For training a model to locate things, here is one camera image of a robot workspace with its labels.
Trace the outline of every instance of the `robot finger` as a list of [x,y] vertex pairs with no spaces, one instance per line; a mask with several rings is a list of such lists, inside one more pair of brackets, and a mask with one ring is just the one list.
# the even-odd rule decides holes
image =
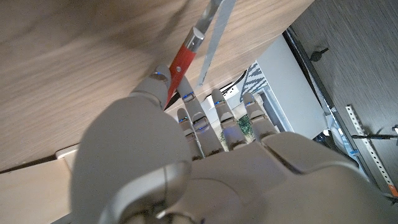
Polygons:
[[248,142],[225,101],[223,94],[219,89],[214,89],[211,92],[211,97],[214,101],[228,149],[234,150],[237,147],[245,146]]
[[203,152],[200,149],[200,145],[197,139],[197,135],[193,130],[193,126],[191,120],[189,119],[189,115],[187,111],[183,108],[178,109],[177,111],[178,123],[184,132],[185,138],[188,141],[189,148],[192,153],[192,160],[202,159],[204,158]]
[[209,120],[200,106],[200,103],[186,77],[182,78],[177,91],[181,95],[189,117],[191,117],[193,129],[197,134],[204,156],[207,157],[219,152],[223,152],[223,146],[218,140],[214,129],[211,127]]
[[247,92],[243,95],[243,102],[257,141],[261,141],[262,138],[270,134],[277,133],[276,128],[251,93]]

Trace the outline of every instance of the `wooden table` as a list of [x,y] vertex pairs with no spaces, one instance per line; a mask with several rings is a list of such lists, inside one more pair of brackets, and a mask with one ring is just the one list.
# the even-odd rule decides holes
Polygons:
[[[199,98],[243,72],[312,1],[237,0]],[[0,170],[78,143],[112,101],[172,61],[207,3],[0,2]],[[187,72],[192,83],[212,30]]]

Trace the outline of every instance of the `red screwdriver handle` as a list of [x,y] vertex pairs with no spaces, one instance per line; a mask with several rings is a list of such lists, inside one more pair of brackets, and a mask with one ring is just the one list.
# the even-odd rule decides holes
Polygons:
[[169,103],[171,97],[176,91],[178,85],[180,84],[182,77],[185,75],[185,72],[187,72],[189,65],[193,61],[193,58],[195,58],[195,55],[196,53],[187,49],[185,44],[180,47],[180,50],[178,51],[170,66],[172,81],[170,84],[169,93],[167,95],[167,101],[165,105]]

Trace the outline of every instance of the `gray floor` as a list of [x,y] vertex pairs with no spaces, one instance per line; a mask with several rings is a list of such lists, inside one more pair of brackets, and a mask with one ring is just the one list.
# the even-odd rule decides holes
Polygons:
[[[315,0],[293,23],[307,54],[328,47],[313,62],[350,134],[356,134],[345,106],[353,105],[371,133],[394,134],[398,124],[398,1]],[[355,140],[383,192],[389,192],[364,144]],[[397,140],[373,140],[398,187]]]

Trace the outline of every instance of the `black cable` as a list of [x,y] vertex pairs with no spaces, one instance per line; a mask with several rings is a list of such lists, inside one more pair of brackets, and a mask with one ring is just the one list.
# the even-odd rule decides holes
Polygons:
[[243,74],[230,86],[230,87],[228,87],[227,89],[225,89],[224,91],[222,91],[221,93],[224,95],[226,92],[228,92],[228,90],[230,90],[232,87],[234,87],[236,84],[238,84],[240,81],[242,81],[242,79],[244,78],[244,76],[246,75],[246,73],[247,73],[248,71],[247,70],[245,70],[244,72],[243,72]]

